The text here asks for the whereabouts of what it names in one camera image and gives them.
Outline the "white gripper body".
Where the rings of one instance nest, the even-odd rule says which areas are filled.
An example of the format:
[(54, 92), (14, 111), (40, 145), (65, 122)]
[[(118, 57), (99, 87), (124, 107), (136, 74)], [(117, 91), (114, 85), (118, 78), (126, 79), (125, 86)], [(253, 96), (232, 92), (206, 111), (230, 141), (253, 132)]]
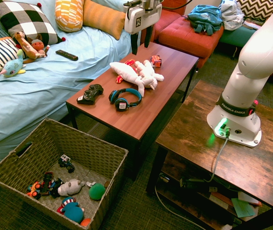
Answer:
[(157, 23), (161, 16), (162, 4), (158, 4), (152, 10), (146, 11), (140, 4), (131, 7), (126, 13), (124, 29), (129, 34), (146, 29)]

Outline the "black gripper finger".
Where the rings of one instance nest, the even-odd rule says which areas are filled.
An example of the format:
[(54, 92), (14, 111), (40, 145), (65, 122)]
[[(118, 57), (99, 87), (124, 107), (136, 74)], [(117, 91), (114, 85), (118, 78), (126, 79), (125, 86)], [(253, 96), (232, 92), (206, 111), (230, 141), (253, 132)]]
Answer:
[(144, 40), (144, 47), (148, 48), (151, 37), (152, 37), (152, 31), (153, 31), (154, 25), (151, 25), (146, 28), (146, 34), (145, 34), (145, 40)]
[(132, 54), (136, 55), (138, 50), (138, 33), (131, 34), (131, 48)]

